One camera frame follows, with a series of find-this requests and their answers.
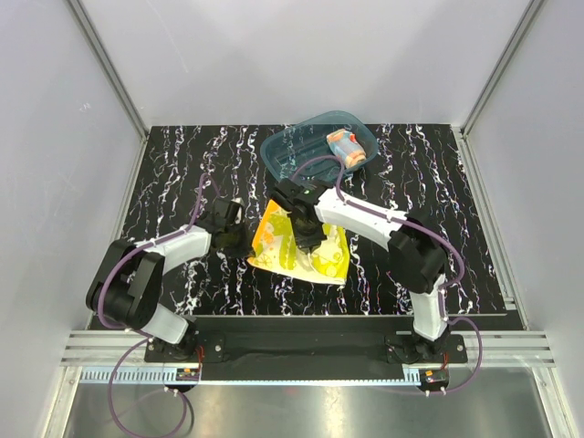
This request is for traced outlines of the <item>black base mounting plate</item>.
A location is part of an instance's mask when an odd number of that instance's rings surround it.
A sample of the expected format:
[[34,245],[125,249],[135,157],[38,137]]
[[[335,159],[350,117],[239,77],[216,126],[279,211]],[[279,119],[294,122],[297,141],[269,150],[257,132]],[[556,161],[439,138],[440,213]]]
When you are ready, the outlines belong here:
[[144,359],[175,366],[202,362],[203,382],[262,381],[308,385],[376,384],[403,377],[409,365],[465,365],[460,335],[435,350],[416,349],[406,316],[198,317],[195,342],[176,351],[157,340]]

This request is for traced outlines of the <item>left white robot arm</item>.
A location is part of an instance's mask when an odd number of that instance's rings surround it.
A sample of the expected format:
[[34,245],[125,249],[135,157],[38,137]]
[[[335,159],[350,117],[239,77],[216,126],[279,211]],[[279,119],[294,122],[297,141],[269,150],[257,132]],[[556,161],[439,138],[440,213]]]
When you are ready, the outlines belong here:
[[239,198],[218,198],[208,212],[157,239],[109,245],[86,295],[86,306],[107,327],[133,329],[165,342],[178,361],[197,349],[194,322],[160,303],[162,282],[174,268],[213,251],[233,258],[254,253],[245,206]]

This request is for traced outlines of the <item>yellow patterned towel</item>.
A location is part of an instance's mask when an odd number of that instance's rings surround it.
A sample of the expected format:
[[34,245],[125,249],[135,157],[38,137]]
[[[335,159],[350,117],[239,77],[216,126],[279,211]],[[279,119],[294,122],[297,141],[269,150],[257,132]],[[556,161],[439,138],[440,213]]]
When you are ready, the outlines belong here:
[[323,231],[325,240],[320,247],[303,252],[296,245],[285,211],[270,201],[252,241],[255,254],[247,263],[309,283],[343,286],[350,260],[346,232],[330,224],[324,224]]

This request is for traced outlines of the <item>left connector board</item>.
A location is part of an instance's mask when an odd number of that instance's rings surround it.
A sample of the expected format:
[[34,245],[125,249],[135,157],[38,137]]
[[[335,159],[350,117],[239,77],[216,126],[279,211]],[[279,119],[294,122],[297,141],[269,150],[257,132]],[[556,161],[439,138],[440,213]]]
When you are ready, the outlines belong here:
[[199,381],[201,379],[201,366],[183,367],[176,370],[177,381]]

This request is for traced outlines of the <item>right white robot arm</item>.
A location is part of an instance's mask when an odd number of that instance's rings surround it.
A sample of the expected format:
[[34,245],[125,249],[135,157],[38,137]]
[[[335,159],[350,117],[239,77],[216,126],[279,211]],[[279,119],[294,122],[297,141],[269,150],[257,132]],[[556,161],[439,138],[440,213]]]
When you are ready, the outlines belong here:
[[287,214],[298,249],[315,252],[326,240],[324,226],[335,225],[366,238],[388,253],[394,280],[410,293],[414,350],[425,361],[447,350],[443,296],[448,261],[446,243],[405,212],[368,203],[322,181],[302,185],[280,181],[270,198]]

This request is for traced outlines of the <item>left aluminium frame post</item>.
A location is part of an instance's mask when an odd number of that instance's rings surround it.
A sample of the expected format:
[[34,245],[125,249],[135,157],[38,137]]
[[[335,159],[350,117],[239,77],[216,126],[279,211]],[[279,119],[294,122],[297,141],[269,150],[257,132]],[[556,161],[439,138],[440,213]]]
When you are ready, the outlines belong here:
[[148,137],[150,129],[143,121],[136,105],[133,103],[128,90],[126,89],[119,72],[115,68],[113,61],[110,58],[108,50],[106,49],[99,32],[93,23],[89,12],[82,1],[79,0],[65,0],[72,17],[77,23],[81,33],[85,37],[88,45],[96,58],[102,72],[104,73],[109,85],[111,86],[119,104],[122,106],[126,116],[128,117],[132,127],[137,132],[139,138],[145,141]]

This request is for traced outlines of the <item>right aluminium frame post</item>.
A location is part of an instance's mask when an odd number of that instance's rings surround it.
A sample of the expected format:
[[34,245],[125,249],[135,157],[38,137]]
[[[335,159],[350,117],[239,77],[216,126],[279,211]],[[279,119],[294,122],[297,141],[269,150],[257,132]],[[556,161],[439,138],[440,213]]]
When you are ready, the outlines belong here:
[[537,16],[546,3],[546,0],[530,0],[527,3],[524,12],[520,16],[513,32],[507,40],[506,45],[496,61],[495,66],[483,86],[475,104],[460,127],[460,132],[464,139],[469,137],[469,134],[478,122],[478,119],[483,113],[487,103],[494,94],[496,87],[505,75],[511,62],[514,60],[517,51],[523,44],[528,32],[536,22]]

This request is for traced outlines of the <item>connector board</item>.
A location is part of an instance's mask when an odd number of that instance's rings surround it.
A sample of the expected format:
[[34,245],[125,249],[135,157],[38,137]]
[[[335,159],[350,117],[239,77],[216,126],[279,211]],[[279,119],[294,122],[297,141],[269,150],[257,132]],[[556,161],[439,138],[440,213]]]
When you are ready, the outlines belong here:
[[183,367],[176,370],[177,381],[199,381],[201,379],[201,366]]
[[423,370],[421,372],[422,382],[430,385],[446,387],[450,376],[448,369]]

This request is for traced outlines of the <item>aluminium frame post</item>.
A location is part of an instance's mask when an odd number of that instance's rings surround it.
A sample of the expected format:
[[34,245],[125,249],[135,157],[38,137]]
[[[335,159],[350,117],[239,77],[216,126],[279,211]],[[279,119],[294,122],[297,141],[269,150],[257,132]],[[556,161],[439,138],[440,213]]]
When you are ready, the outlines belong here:
[[546,3],[546,0],[530,0],[527,3],[524,12],[520,16],[513,32],[507,40],[506,45],[496,61],[495,66],[483,86],[475,104],[460,127],[460,132],[464,139],[469,137],[469,134],[478,122],[478,119],[483,113],[487,103],[494,94],[496,87],[505,75],[511,62],[514,60],[517,51],[523,44],[528,32],[536,22],[537,16]]
[[113,61],[110,58],[108,50],[106,49],[99,32],[93,23],[89,12],[82,1],[79,0],[65,0],[72,17],[77,23],[81,33],[85,37],[88,45],[96,58],[102,72],[104,73],[109,85],[111,86],[119,104],[122,106],[126,116],[128,117],[132,127],[137,132],[139,138],[145,141],[148,137],[150,129],[143,121],[136,105],[133,103],[128,90],[126,89],[119,72],[115,68]]

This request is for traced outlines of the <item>orange polka dot towel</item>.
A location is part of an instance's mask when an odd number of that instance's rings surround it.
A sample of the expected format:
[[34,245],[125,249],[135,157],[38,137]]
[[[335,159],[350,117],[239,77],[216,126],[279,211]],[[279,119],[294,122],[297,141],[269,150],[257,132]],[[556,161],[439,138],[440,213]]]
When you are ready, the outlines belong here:
[[367,158],[366,152],[357,142],[356,135],[349,130],[331,132],[326,140],[332,153],[342,160],[346,168],[354,167]]

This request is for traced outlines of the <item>front aluminium rail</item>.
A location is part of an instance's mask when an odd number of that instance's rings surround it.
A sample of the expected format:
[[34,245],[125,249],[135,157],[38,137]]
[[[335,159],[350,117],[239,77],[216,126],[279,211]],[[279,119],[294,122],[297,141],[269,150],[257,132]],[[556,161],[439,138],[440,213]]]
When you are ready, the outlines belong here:
[[[481,339],[469,331],[458,333],[471,363],[487,368],[553,368],[548,339],[537,331],[484,331]],[[74,330],[70,333],[60,365],[110,366],[132,345],[142,340],[135,333],[111,330]]]

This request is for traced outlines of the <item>teal plastic basin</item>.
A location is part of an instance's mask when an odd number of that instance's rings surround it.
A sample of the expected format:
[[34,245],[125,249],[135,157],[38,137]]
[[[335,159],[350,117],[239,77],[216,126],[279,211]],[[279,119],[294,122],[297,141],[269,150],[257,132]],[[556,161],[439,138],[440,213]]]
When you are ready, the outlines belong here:
[[367,155],[364,162],[345,167],[344,174],[349,176],[376,157],[379,144],[365,124],[342,110],[325,112],[271,135],[260,147],[261,158],[279,181],[300,171],[298,179],[316,178],[332,182],[337,178],[340,163],[339,157],[330,150],[326,137],[340,129],[353,132]]

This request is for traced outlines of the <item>right connector board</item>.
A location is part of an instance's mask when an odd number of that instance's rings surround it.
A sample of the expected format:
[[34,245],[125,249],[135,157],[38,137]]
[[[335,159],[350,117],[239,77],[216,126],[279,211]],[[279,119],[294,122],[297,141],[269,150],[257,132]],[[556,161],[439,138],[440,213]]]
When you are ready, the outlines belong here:
[[446,387],[450,376],[448,369],[423,370],[421,372],[422,382],[430,385]]

